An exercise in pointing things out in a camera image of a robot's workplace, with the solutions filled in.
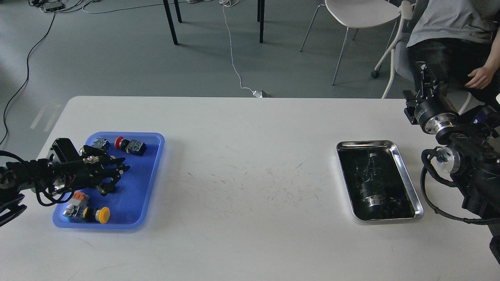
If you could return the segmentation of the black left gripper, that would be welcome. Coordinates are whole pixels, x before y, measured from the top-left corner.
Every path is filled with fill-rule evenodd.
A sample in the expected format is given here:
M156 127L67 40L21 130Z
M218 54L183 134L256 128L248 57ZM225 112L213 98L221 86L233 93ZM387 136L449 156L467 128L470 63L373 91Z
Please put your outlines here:
M63 194L72 190L95 187L101 196L115 192L115 186L121 174L130 169L125 165L125 158L102 155L102 149L84 145L83 155L77 152L68 138L57 138L52 143L49 160L54 168L54 187L50 194ZM97 176L113 176L100 182Z

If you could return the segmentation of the person's clasped hands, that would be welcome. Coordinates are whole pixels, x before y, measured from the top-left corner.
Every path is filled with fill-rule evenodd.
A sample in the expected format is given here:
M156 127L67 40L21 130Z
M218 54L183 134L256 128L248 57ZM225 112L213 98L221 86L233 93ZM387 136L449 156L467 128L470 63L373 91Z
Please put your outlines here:
M467 75L468 78L470 78L470 81L464 86L468 89L484 89L491 83L494 74L495 69L490 68L489 66L474 69Z

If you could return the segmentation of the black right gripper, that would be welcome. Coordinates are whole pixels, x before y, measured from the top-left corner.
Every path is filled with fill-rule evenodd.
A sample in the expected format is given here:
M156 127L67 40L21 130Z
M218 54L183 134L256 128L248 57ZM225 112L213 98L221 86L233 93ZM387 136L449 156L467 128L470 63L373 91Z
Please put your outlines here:
M457 126L459 114L446 99L440 98L442 80L436 76L426 62L416 62L418 73L418 92L403 90L406 100L404 113L412 125L419 125L429 135L445 133L445 130Z

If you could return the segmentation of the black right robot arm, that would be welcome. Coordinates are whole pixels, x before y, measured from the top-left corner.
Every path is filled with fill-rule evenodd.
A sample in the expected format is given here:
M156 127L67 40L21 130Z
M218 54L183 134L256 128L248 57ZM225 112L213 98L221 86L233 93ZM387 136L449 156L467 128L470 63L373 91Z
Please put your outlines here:
M420 71L420 90L404 91L407 105L404 112L411 124L435 135L439 143L421 154L420 187L424 199L435 213L446 218L487 225L493 236L489 247L499 259L499 152L487 141L499 137L495 130L499 127L499 112L482 105L459 114L441 92L444 84L441 67L426 62L417 62L416 67ZM443 185L458 188L464 197L462 208L477 218L456 217L435 206L426 194L427 174Z

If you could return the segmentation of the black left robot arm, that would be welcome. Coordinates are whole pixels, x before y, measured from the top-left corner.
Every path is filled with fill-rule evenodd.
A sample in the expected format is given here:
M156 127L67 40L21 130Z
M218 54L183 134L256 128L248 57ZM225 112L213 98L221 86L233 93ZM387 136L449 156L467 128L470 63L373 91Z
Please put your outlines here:
M97 146L85 145L78 152L68 138L57 138L46 158L25 161L17 155L1 151L13 158L1 167L1 225L26 210L21 204L22 190L31 189L40 205L53 206L68 203L64 215L88 222L106 223L110 212L107 207L90 208L89 196L82 189L94 187L105 196L115 191L121 175L129 170L125 158L108 154L109 143L103 140Z

